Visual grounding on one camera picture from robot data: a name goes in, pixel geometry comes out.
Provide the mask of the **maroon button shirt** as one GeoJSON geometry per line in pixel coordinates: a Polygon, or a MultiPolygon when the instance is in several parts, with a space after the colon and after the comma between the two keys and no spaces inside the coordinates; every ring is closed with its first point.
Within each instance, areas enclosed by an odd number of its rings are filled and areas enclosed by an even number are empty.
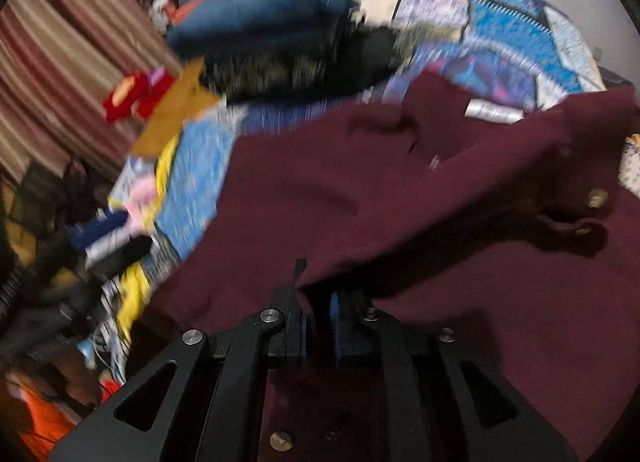
{"type": "Polygon", "coordinates": [[[592,456],[639,385],[639,200],[618,182],[636,93],[513,124],[470,118],[471,98],[421,74],[398,105],[238,138],[216,216],[145,326],[221,331],[288,282],[310,304],[369,297],[456,330],[592,456]]]}

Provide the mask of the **tan cutout cloth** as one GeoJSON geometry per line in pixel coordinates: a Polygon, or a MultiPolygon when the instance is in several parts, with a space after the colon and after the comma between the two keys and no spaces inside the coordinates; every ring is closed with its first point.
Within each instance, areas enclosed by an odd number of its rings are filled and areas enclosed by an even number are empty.
{"type": "Polygon", "coordinates": [[[201,85],[204,59],[192,60],[184,66],[178,79],[154,108],[130,156],[157,157],[172,137],[178,135],[186,121],[198,118],[219,103],[220,97],[201,85]]]}

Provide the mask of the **red plush toy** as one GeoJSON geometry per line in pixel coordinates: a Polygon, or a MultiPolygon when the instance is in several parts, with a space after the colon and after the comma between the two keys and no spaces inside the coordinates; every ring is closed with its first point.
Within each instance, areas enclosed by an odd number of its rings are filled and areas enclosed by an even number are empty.
{"type": "Polygon", "coordinates": [[[104,121],[114,124],[129,118],[149,120],[175,81],[176,77],[165,67],[127,74],[103,100],[104,121]]]}

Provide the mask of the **black patterned folded garment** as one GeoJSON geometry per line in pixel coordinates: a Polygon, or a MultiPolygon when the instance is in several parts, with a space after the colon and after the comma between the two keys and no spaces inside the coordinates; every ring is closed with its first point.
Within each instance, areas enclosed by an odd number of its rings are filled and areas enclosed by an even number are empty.
{"type": "Polygon", "coordinates": [[[355,96],[399,66],[396,32],[352,27],[327,45],[207,58],[198,77],[230,105],[307,104],[355,96]]]}

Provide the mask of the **blue patchwork bed quilt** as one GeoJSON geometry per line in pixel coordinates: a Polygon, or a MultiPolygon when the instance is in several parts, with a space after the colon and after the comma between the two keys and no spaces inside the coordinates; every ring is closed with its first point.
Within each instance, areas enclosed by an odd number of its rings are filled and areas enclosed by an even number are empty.
{"type": "MultiPolygon", "coordinates": [[[[527,114],[570,94],[601,92],[602,71],[575,25],[545,0],[357,0],[366,28],[396,32],[399,66],[357,94],[398,103],[424,71],[474,93],[488,111],[527,114]]],[[[340,100],[230,105],[224,97],[185,123],[160,156],[130,156],[108,196],[130,223],[108,238],[119,247],[149,234],[151,251],[104,288],[94,341],[128,346],[154,291],[202,240],[215,217],[236,137],[279,134],[322,116],[340,100]]]]}

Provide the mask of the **folded blue denim garment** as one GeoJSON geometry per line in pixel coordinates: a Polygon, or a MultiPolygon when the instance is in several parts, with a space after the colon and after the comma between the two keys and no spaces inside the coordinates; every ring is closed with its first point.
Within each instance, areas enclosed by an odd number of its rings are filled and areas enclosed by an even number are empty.
{"type": "Polygon", "coordinates": [[[166,42],[190,60],[296,48],[330,40],[355,0],[204,0],[171,25],[166,42]]]}

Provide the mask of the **striped pink curtain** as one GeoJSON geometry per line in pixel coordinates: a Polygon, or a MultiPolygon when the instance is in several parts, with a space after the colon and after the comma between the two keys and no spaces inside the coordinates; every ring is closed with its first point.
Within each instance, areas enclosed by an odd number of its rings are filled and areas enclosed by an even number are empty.
{"type": "Polygon", "coordinates": [[[128,72],[178,60],[139,0],[7,0],[1,10],[1,171],[21,181],[32,161],[61,174],[78,157],[119,175],[140,126],[103,119],[128,72]]]}

